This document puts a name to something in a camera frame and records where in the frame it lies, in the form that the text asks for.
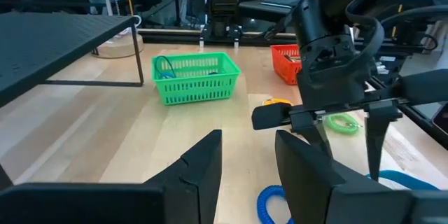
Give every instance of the yellow object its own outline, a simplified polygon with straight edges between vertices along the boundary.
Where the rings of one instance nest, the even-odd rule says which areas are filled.
[[[134,15],[134,7],[132,5],[132,0],[127,0],[128,4],[129,4],[129,9],[131,10],[131,15]]]
[[[403,9],[403,5],[400,4],[400,6],[398,7],[398,13],[401,13],[402,9]],[[392,30],[392,38],[395,36],[396,32],[397,32],[397,27],[395,26],[395,27],[393,27],[393,30]]]
[[[271,105],[271,104],[275,104],[275,103],[287,103],[287,104],[290,104],[291,106],[293,106],[292,102],[288,101],[287,99],[281,99],[281,98],[267,99],[266,101],[263,102],[263,106]]]

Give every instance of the wooden table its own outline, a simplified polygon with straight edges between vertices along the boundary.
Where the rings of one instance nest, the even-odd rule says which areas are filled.
[[[151,57],[196,53],[196,45],[146,44]],[[241,68],[231,99],[163,106],[153,82],[143,88],[38,86],[0,109],[0,163],[16,183],[83,181],[140,183],[167,167],[213,129],[223,130],[223,175],[216,223],[258,223],[260,191],[279,184],[275,129],[253,131],[253,108],[270,97],[301,102],[297,87],[273,72],[269,48],[225,51]],[[132,57],[83,57],[53,78],[134,81]],[[352,112],[363,124],[364,112]],[[327,130],[336,160],[368,173],[364,127],[354,136]],[[396,169],[448,189],[448,152],[408,118],[389,127],[382,169]],[[276,223],[289,218],[281,200],[269,202]]]

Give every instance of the red basket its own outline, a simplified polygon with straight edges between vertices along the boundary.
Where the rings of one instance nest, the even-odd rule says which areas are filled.
[[[301,62],[292,62],[289,57],[299,57],[298,45],[271,45],[272,63],[275,72],[289,85],[297,84],[295,76],[301,69]]]

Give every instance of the plastic basket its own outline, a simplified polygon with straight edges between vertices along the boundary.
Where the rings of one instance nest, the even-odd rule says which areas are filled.
[[[302,69],[301,62],[292,62],[286,58],[299,57],[298,45],[271,45],[272,64],[275,72],[289,85],[297,84],[296,74]]]
[[[152,65],[165,105],[229,98],[241,73],[225,52],[154,57]],[[173,72],[175,78],[163,78]]]

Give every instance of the green coiled wire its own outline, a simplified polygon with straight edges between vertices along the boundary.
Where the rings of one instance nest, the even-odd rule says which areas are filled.
[[[325,122],[330,129],[341,134],[355,134],[360,127],[355,118],[345,113],[327,115],[325,117]]]

